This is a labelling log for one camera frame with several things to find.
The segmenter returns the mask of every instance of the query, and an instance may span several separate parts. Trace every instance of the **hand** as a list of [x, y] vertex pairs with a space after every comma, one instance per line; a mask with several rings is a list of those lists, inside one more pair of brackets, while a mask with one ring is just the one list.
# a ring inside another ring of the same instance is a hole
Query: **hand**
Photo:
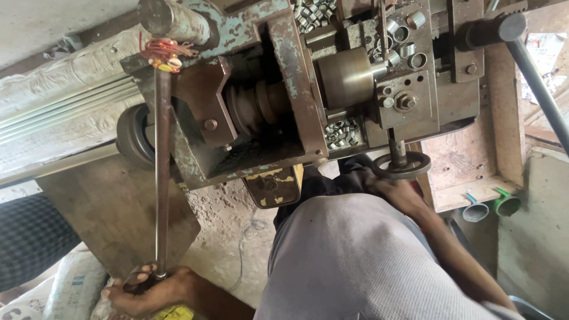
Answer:
[[164, 308], [186, 304], [188, 288], [191, 288], [195, 273], [187, 266], [177, 266], [169, 271], [169, 277], [159, 282], [142, 294], [132, 291], [137, 285], [152, 284], [155, 281], [156, 265], [144, 265], [133, 271], [126, 282], [116, 279], [111, 287], [105, 288], [101, 295], [108, 298], [111, 307], [121, 314], [133, 318], [153, 315]]
[[389, 201], [403, 214], [419, 223], [434, 213], [425, 201], [415, 192], [411, 184], [405, 180], [379, 180], [372, 178], [367, 182], [371, 192], [383, 193]]

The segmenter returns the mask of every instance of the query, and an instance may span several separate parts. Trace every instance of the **paper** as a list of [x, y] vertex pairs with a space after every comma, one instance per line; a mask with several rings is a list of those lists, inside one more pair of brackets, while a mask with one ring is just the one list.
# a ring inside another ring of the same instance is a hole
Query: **paper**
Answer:
[[[557, 91], [557, 87], [559, 87], [567, 78], [566, 76], [556, 76], [552, 73], [555, 61], [557, 61], [557, 57], [559, 56], [566, 39], [567, 34], [564, 32], [527, 35], [526, 48], [551, 94]], [[521, 79], [521, 87], [522, 98], [531, 103], [538, 104], [523, 75]]]

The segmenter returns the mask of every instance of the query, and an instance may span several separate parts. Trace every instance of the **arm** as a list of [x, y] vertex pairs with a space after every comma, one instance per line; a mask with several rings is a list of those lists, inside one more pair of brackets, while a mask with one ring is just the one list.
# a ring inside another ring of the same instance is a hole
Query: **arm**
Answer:
[[477, 302], [488, 301], [516, 310], [494, 278], [464, 249], [442, 219], [413, 190], [406, 180], [375, 182], [373, 186], [419, 225], [441, 267], [461, 290]]
[[[155, 270], [155, 265], [145, 265], [140, 272], [133, 273], [127, 283], [136, 285], [152, 281]], [[255, 315], [255, 309], [186, 266], [173, 268], [169, 278], [142, 294], [127, 293], [123, 287], [121, 280], [115, 280], [113, 286], [105, 288], [101, 294], [111, 301], [114, 310], [134, 318], [153, 315], [176, 305], [186, 305], [209, 320], [251, 320]]]

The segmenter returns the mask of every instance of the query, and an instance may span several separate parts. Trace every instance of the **black checkered cloth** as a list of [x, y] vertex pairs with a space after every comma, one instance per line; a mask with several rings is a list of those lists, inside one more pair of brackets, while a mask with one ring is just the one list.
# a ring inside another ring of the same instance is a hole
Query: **black checkered cloth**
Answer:
[[0, 204], [0, 292], [39, 276], [80, 242], [44, 195]]

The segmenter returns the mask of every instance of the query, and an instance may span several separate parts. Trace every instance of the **white t-shirt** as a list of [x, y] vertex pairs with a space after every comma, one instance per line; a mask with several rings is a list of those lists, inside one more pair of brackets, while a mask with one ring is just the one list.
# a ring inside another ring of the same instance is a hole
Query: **white t-shirt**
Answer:
[[385, 200], [318, 196], [277, 232], [255, 319], [520, 319], [468, 298]]

